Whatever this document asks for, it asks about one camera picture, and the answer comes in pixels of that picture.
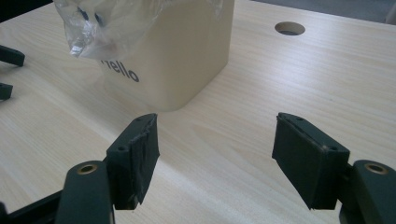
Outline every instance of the plastic bag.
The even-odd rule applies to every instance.
[[[161,12],[173,4],[206,1],[220,16],[223,0],[54,0],[70,54],[119,60],[133,54]]]

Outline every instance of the table surface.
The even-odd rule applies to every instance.
[[[305,33],[282,35],[282,21]],[[118,223],[337,223],[309,211],[271,158],[276,115],[308,119],[351,150],[350,163],[395,168],[396,26],[236,0],[228,65],[186,106],[159,112],[148,195]],[[12,212],[63,187],[68,169],[101,160],[134,118],[155,112],[107,94],[96,62],[68,54],[54,5],[0,24],[14,85],[0,102],[0,200]]]

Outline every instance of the gray floor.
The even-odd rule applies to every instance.
[[[384,22],[396,0],[253,0],[364,21]]]

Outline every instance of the beige bin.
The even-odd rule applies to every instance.
[[[100,61],[105,88],[160,111],[181,108],[228,62],[234,0],[220,14],[207,0],[167,7],[133,56]]]

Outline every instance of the light wood tabletop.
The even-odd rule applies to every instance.
[[[282,21],[302,35],[282,35]],[[15,211],[102,160],[136,117],[158,112],[103,88],[97,62],[69,55],[53,4],[0,24],[14,86],[0,102],[0,201]],[[271,158],[276,115],[309,120],[351,151],[349,163],[396,168],[396,26],[236,0],[228,65],[187,105],[158,112],[161,157],[148,194],[117,223],[337,223],[309,211]]]

